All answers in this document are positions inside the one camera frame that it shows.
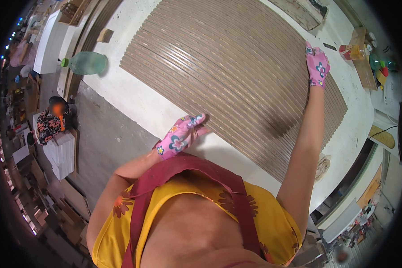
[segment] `factory floor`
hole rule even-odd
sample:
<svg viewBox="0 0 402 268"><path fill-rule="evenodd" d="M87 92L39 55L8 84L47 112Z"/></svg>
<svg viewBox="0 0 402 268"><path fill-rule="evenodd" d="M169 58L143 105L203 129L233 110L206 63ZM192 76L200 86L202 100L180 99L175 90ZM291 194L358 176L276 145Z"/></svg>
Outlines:
<svg viewBox="0 0 402 268"><path fill-rule="evenodd" d="M40 111L48 107L51 96L58 96L58 78L59 72L42 75ZM77 112L80 138L78 173L76 176L70 174L69 179L83 192L90 210L93 211L113 171L130 159L148 152L158 139L113 107L83 81L80 82L75 104L70 107ZM54 175L42 146L36 146L37 159L50 183L48 191L58 200L59 197L64 197L59 180Z"/></svg>

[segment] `black patterned shirt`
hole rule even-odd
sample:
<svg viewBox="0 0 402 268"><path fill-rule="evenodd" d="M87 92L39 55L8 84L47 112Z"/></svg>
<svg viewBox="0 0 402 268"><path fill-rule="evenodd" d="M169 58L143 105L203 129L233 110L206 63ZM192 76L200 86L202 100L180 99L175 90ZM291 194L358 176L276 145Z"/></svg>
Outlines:
<svg viewBox="0 0 402 268"><path fill-rule="evenodd" d="M70 115L70 108L66 105L62 116L54 116L46 108L37 119L37 138L41 145L46 145L55 135L65 131L65 117Z"/></svg>

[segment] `pink floral glove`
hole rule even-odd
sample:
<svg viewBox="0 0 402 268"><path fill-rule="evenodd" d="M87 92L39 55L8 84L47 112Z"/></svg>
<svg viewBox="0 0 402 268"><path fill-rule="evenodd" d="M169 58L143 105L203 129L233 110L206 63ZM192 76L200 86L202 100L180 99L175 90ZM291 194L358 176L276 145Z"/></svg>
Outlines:
<svg viewBox="0 0 402 268"><path fill-rule="evenodd" d="M209 133L209 129L201 125L205 118L205 114L179 118L165 138L156 145L162 160L175 156L191 146L197 137Z"/></svg>
<svg viewBox="0 0 402 268"><path fill-rule="evenodd" d="M305 53L310 73L310 87L320 86L325 89L326 75L331 69L327 56L319 47L312 48L308 41L305 42Z"/></svg>

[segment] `maroon apron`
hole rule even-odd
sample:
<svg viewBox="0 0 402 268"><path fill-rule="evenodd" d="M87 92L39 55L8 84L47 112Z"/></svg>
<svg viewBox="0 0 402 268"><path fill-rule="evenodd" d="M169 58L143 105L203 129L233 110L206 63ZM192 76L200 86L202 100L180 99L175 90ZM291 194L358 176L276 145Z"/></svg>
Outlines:
<svg viewBox="0 0 402 268"><path fill-rule="evenodd" d="M243 237L243 246L245 249L262 256L243 179L208 160L187 153L180 153L155 164L134 183L130 191L130 197L134 198L130 222L130 240L123 256L122 268L134 268L135 248L153 191L156 187L165 184L174 175L187 169L201 171L210 179L220 183L231 194L235 206L235 216L238 219Z"/></svg>

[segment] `white workbench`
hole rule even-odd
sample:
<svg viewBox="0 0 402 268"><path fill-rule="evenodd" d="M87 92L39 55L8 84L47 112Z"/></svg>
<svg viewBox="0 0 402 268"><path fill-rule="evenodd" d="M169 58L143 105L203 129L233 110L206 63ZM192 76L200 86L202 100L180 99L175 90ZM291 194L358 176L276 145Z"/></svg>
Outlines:
<svg viewBox="0 0 402 268"><path fill-rule="evenodd" d="M185 112L119 67L132 37L159 2L159 0L139 0L136 3L123 1L106 25L106 28L114 31L110 43L97 43L94 49L95 52L107 56L109 63L107 72L87 75L83 80L123 114L156 137L163 138L177 118L185 115ZM338 49L340 45L348 44L354 29L333 1L330 1L328 6L327 20L311 33L269 1L261 0L261 2L282 16L313 47L319 46L325 51L331 64L330 73L348 107L341 125L322 151L332 156L331 166L313 189L311 213L343 179L364 145L374 119L370 92L362 88L351 62L343 61L338 52L323 46L323 43L327 43ZM277 194L280 188L279 181L216 134L206 135L201 142L202 144L189 148L190 153L231 170L244 180L269 190L273 195Z"/></svg>

